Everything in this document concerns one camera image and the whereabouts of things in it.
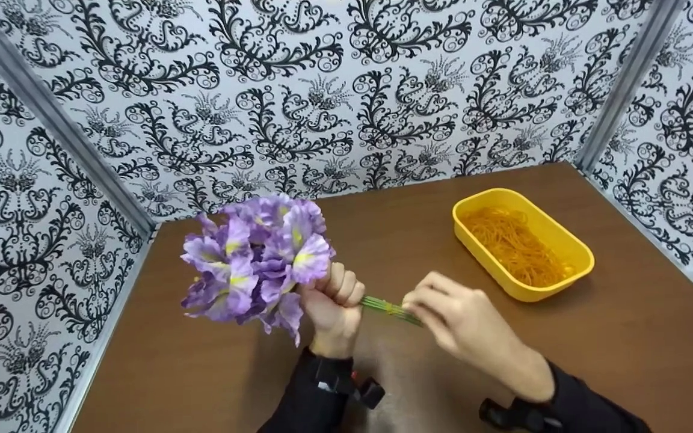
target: flower bouquet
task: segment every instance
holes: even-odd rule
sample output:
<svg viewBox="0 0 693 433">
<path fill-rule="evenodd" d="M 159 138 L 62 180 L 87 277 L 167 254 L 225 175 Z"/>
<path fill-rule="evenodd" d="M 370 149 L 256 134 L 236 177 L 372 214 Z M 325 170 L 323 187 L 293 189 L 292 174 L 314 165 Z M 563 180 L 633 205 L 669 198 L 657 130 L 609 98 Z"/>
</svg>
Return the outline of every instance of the flower bouquet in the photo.
<svg viewBox="0 0 693 433">
<path fill-rule="evenodd" d="M 226 223 L 217 225 L 205 214 L 196 219 L 201 234 L 189 234 L 181 258 L 200 273 L 181 301 L 192 318 L 245 324 L 261 321 L 267 334 L 281 327 L 300 343 L 303 311 L 298 284 L 327 276 L 336 254 L 325 235 L 319 206 L 287 195 L 254 197 L 225 206 Z M 363 306 L 420 324 L 400 307 L 372 296 Z"/>
</svg>

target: brown tabletop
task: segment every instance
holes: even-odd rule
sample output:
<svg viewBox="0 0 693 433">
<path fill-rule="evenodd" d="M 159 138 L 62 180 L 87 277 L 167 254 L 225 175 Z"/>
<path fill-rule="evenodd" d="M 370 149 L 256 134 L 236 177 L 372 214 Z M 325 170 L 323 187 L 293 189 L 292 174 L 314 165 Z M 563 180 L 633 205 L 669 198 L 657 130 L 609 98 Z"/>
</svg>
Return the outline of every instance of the brown tabletop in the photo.
<svg viewBox="0 0 693 433">
<path fill-rule="evenodd" d="M 536 304 L 506 296 L 454 238 L 451 208 L 483 189 L 521 192 L 592 249 L 592 274 Z M 654 431 L 693 431 L 693 285 L 570 165 L 542 165 L 318 200 L 337 259 L 368 291 L 399 301 L 440 271 L 486 291 L 523 340 Z M 193 279 L 178 259 L 195 222 L 159 232 L 74 433 L 255 431 L 298 350 L 285 334 L 182 316 Z M 387 396 L 344 431 L 490 431 L 479 403 L 501 386 L 437 349 L 424 329 L 366 312 L 357 369 Z"/>
</svg>

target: yellow plastic tray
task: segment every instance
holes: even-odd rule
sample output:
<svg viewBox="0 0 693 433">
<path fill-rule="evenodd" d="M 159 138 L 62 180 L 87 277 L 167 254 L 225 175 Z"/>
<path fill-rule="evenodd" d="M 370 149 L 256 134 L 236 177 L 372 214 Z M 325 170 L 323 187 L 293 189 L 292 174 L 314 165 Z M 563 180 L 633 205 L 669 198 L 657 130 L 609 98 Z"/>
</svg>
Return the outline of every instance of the yellow plastic tray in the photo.
<svg viewBox="0 0 693 433">
<path fill-rule="evenodd" d="M 504 269 L 504 266 L 486 250 L 483 244 L 461 222 L 461 217 L 484 207 L 502 207 L 517 210 L 528 217 L 528 228 L 547 247 L 578 272 L 550 287 L 532 287 L 523 284 Z M 483 268 L 512 298 L 523 302 L 536 302 L 552 296 L 587 275 L 595 266 L 592 251 L 577 236 L 558 224 L 526 197 L 512 189 L 493 188 L 460 200 L 454 206 L 454 233 L 459 241 L 478 259 Z"/>
</svg>

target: hand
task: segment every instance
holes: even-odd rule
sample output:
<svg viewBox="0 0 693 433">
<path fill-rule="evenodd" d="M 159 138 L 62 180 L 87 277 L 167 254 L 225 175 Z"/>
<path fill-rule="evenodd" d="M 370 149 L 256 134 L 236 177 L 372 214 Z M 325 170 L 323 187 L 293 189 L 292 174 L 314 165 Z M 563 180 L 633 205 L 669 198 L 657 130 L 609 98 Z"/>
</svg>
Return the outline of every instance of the hand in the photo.
<svg viewBox="0 0 693 433">
<path fill-rule="evenodd" d="M 331 263 L 328 275 L 300 289 L 301 306 L 314 323 L 310 350 L 322 357 L 352 357 L 363 310 L 365 284 L 341 263 Z"/>
<path fill-rule="evenodd" d="M 402 300 L 437 344 L 526 401 L 550 401 L 555 380 L 544 357 L 515 335 L 483 290 L 429 273 Z"/>
</svg>

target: damask wallpaper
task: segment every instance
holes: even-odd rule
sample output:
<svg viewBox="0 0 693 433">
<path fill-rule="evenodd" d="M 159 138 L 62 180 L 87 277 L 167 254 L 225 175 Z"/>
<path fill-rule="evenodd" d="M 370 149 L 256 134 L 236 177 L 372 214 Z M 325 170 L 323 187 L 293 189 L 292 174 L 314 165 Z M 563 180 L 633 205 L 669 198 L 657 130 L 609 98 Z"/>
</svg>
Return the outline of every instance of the damask wallpaper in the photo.
<svg viewBox="0 0 693 433">
<path fill-rule="evenodd" d="M 155 220 L 572 159 L 649 0 L 0 0 Z"/>
<path fill-rule="evenodd" d="M 141 248 L 0 79 L 0 432 L 55 430 Z"/>
<path fill-rule="evenodd" d="M 594 178 L 693 273 L 693 1 L 655 58 Z"/>
</svg>

